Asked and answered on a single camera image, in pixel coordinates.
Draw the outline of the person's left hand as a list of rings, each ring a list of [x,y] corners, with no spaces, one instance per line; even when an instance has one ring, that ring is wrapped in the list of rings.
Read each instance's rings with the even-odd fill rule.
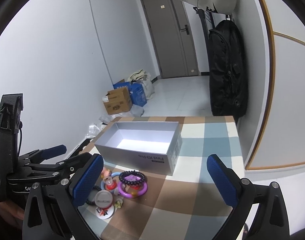
[[[24,210],[11,201],[0,202],[0,215],[10,225],[22,228]]]

